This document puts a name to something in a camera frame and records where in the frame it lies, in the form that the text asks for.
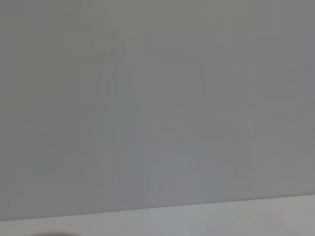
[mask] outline gray wall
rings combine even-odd
[[[315,193],[315,1],[0,1],[0,220]]]

